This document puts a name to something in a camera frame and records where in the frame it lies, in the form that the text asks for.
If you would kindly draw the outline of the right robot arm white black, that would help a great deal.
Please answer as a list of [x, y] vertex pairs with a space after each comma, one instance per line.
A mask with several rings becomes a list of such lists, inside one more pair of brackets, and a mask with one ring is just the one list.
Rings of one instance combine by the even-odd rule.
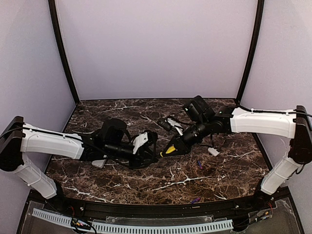
[[201, 96], [196, 96], [183, 109], [193, 123], [186, 130], [177, 130], [161, 152], [162, 157], [186, 155], [193, 145], [219, 133], [260, 133], [290, 139], [288, 154], [260, 181], [257, 196], [273, 195], [293, 173], [312, 160], [312, 126], [304, 106], [285, 111], [223, 106], [215, 112]]

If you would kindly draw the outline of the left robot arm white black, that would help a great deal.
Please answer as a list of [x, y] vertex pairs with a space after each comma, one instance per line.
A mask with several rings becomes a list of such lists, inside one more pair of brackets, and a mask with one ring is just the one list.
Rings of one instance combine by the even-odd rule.
[[131, 137], [127, 124], [112, 118], [89, 134], [66, 134], [34, 127], [16, 116], [0, 136], [0, 169], [12, 172], [47, 200], [62, 196], [61, 186], [26, 155], [43, 153], [91, 162], [103, 168], [112, 160], [128, 169], [143, 169], [158, 161], [158, 135], [146, 130]]

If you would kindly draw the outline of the white remote control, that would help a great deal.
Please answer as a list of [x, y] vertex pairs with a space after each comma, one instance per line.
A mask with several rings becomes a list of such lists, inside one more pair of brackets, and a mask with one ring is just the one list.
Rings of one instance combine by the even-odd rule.
[[107, 159], [94, 160], [92, 161], [92, 165], [96, 168], [102, 169], [106, 163]]

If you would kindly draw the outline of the yellow handled screwdriver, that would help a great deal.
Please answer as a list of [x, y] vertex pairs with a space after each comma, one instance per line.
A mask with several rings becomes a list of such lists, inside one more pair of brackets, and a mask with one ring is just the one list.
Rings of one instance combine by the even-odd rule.
[[168, 149], [167, 149], [167, 151], [163, 154], [163, 152], [160, 152], [160, 156], [161, 157], [164, 157], [164, 155], [166, 155], [166, 154], [170, 154], [170, 153], [172, 153], [172, 152], [174, 152], [174, 151], [176, 151], [176, 148], [172, 145], [172, 146], [170, 146]]

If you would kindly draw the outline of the white battery cover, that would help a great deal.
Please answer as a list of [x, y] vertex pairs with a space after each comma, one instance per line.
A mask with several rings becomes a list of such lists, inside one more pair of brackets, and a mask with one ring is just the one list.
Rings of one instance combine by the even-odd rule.
[[209, 147], [208, 148], [208, 152], [213, 155], [213, 156], [218, 156], [220, 154], [220, 152], [218, 150], [216, 150], [215, 148]]

